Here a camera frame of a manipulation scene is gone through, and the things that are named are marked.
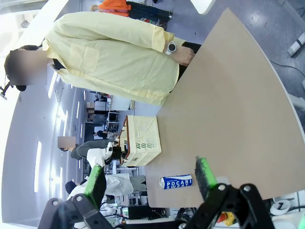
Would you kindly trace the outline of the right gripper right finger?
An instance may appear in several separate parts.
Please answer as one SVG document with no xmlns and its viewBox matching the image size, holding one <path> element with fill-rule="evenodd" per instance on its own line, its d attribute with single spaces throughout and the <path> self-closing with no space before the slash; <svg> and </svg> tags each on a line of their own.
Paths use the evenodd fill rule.
<svg viewBox="0 0 305 229">
<path fill-rule="evenodd" d="M 196 157 L 195 176 L 203 203 L 182 229 L 213 229 L 222 213 L 232 213 L 240 229 L 274 229 L 254 184 L 239 188 L 218 183 L 203 157 Z"/>
</svg>

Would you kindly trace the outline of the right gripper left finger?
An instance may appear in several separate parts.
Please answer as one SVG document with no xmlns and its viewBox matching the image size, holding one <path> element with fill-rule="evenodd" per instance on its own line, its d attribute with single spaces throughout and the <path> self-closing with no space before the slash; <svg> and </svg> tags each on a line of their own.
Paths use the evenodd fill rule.
<svg viewBox="0 0 305 229">
<path fill-rule="evenodd" d="M 69 200 L 51 198 L 43 211 L 38 229 L 73 229 L 84 222 L 88 229 L 113 229 L 100 213 L 99 205 L 106 190 L 104 167 L 95 165 L 91 170 L 83 193 Z"/>
</svg>

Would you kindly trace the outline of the blue Pocari Sweat can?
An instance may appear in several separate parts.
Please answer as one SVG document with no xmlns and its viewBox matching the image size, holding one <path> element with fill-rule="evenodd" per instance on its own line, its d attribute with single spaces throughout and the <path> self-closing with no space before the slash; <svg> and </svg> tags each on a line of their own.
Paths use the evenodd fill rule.
<svg viewBox="0 0 305 229">
<path fill-rule="evenodd" d="M 171 176 L 160 178 L 160 188 L 163 190 L 188 187 L 193 184 L 193 178 L 191 175 Z"/>
</svg>

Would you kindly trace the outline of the person's left forearm yellow sleeve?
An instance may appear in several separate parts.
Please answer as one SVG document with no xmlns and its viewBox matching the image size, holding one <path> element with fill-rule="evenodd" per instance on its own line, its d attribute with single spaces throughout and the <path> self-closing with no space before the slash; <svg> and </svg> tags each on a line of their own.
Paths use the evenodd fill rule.
<svg viewBox="0 0 305 229">
<path fill-rule="evenodd" d="M 143 23 L 139 38 L 137 45 L 158 52 L 165 52 L 167 44 L 174 40 L 174 34 L 166 32 L 162 27 Z"/>
</svg>

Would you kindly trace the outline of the cream plastic shopping basket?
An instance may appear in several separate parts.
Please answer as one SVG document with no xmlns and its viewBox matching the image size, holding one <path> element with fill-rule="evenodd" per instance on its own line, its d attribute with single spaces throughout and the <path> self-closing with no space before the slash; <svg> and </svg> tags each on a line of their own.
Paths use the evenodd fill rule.
<svg viewBox="0 0 305 229">
<path fill-rule="evenodd" d="M 128 116 L 130 154 L 123 167 L 146 166 L 161 152 L 156 116 Z"/>
</svg>

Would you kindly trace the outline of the person's left hand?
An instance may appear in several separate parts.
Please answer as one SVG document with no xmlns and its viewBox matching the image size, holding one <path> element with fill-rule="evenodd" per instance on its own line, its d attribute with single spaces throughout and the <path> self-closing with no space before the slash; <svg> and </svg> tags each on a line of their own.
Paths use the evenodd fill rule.
<svg viewBox="0 0 305 229">
<path fill-rule="evenodd" d="M 172 58 L 183 66 L 188 66 L 195 57 L 195 53 L 191 48 L 178 46 L 176 51 L 172 53 Z"/>
</svg>

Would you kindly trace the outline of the person in dark green top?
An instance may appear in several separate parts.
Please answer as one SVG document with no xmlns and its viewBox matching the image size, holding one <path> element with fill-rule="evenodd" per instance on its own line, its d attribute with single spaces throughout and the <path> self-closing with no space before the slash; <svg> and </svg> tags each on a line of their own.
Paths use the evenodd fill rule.
<svg viewBox="0 0 305 229">
<path fill-rule="evenodd" d="M 86 159 L 88 151 L 90 149 L 100 148 L 105 149 L 109 142 L 113 142 L 114 139 L 99 139 L 87 141 L 82 144 L 76 143 L 76 137 L 74 136 L 59 136 L 58 148 L 63 152 L 70 152 L 70 156 L 73 159 L 81 160 Z"/>
</svg>

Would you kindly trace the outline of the red yellow emergency stop button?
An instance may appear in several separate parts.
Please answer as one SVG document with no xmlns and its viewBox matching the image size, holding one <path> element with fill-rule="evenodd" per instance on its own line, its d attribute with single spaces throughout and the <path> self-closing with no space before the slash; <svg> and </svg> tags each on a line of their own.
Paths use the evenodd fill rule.
<svg viewBox="0 0 305 229">
<path fill-rule="evenodd" d="M 217 223 L 224 223 L 225 226 L 232 226 L 236 223 L 236 219 L 232 212 L 222 212 L 217 220 Z"/>
</svg>

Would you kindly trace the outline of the white tape roll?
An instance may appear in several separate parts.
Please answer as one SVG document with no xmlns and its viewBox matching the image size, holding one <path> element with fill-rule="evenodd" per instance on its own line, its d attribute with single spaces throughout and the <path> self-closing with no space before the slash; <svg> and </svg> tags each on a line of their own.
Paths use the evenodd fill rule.
<svg viewBox="0 0 305 229">
<path fill-rule="evenodd" d="M 289 209 L 290 209 L 290 201 L 284 199 L 274 202 L 270 208 L 270 213 L 275 216 L 280 216 L 287 213 Z"/>
</svg>

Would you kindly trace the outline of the person in yellow shirt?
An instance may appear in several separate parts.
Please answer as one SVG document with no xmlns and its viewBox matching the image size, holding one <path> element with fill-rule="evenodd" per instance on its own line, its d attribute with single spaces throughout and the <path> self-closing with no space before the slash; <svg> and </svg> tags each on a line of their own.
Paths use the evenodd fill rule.
<svg viewBox="0 0 305 229">
<path fill-rule="evenodd" d="M 101 12 L 68 13 L 57 19 L 41 45 L 24 45 L 4 62 L 19 91 L 39 83 L 47 67 L 74 87 L 162 105 L 187 66 L 172 55 L 137 45 L 143 21 Z M 176 46 L 200 45 L 174 36 Z"/>
</svg>

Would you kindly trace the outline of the white wristwatch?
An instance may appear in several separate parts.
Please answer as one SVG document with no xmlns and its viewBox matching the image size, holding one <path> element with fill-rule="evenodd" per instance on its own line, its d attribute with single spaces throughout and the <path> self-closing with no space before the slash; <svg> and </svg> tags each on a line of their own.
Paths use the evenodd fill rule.
<svg viewBox="0 0 305 229">
<path fill-rule="evenodd" d="M 177 46 L 174 42 L 169 42 L 166 48 L 166 54 L 167 55 L 171 55 L 172 53 L 174 53 L 177 49 Z"/>
</svg>

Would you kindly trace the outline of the white table leg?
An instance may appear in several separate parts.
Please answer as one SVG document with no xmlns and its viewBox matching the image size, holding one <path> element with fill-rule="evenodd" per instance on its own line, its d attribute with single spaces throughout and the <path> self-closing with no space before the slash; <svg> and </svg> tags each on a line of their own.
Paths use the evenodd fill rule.
<svg viewBox="0 0 305 229">
<path fill-rule="evenodd" d="M 290 102 L 292 103 L 292 105 L 294 107 L 296 107 L 297 109 L 301 110 L 301 111 L 305 111 L 305 99 L 303 99 L 302 97 L 296 97 L 292 94 L 287 94 L 289 97 Z"/>
</svg>

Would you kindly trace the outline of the person in orange top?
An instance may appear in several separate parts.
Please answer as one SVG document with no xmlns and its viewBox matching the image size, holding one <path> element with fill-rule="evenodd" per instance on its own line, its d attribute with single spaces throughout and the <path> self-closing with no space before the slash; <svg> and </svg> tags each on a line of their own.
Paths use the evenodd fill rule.
<svg viewBox="0 0 305 229">
<path fill-rule="evenodd" d="M 91 5 L 89 11 L 99 11 L 154 22 L 168 22 L 172 18 L 170 11 L 127 0 L 104 0 L 100 5 Z"/>
</svg>

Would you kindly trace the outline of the white power strip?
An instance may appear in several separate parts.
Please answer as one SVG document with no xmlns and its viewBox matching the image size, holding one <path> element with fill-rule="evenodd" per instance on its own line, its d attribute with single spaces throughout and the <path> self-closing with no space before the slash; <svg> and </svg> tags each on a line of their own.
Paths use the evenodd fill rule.
<svg viewBox="0 0 305 229">
<path fill-rule="evenodd" d="M 290 57 L 293 57 L 296 52 L 305 44 L 305 32 L 303 32 L 299 38 L 289 47 L 287 53 Z"/>
</svg>

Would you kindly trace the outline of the white side table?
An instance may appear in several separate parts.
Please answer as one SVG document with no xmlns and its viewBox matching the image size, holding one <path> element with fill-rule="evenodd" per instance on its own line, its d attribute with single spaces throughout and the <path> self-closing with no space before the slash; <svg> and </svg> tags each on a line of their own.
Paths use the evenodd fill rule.
<svg viewBox="0 0 305 229">
<path fill-rule="evenodd" d="M 213 6 L 215 0 L 190 0 L 197 12 L 201 15 L 206 15 L 211 7 Z"/>
</svg>

